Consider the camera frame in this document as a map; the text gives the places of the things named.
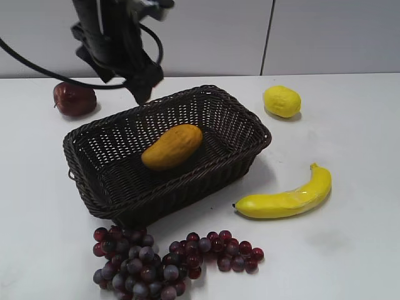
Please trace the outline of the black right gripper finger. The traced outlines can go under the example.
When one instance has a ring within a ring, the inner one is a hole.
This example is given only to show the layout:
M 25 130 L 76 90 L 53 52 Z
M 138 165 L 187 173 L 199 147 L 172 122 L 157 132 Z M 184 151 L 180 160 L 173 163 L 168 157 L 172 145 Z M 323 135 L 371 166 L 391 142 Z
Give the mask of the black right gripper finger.
M 76 56 L 88 64 L 102 82 L 108 83 L 114 78 L 114 72 L 98 64 L 98 62 L 90 55 L 89 51 L 84 46 L 80 46 L 76 50 Z

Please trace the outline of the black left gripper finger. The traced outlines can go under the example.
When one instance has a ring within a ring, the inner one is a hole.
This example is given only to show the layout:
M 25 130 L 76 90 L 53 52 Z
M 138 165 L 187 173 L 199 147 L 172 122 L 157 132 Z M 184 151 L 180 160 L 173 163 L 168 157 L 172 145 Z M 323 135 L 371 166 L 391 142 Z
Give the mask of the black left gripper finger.
M 133 95 L 138 105 L 143 105 L 150 99 L 153 88 L 163 79 L 162 67 L 151 63 L 147 64 L 141 72 L 128 77 L 124 82 L 124 87 Z

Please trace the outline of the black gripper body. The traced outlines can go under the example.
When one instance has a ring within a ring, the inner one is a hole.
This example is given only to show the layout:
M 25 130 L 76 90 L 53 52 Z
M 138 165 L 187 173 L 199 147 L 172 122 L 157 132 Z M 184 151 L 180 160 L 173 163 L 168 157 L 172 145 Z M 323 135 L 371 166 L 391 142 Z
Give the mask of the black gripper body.
M 141 21 L 164 19 L 174 1 L 73 1 L 71 32 L 98 64 L 113 72 L 141 72 L 153 63 L 143 49 Z

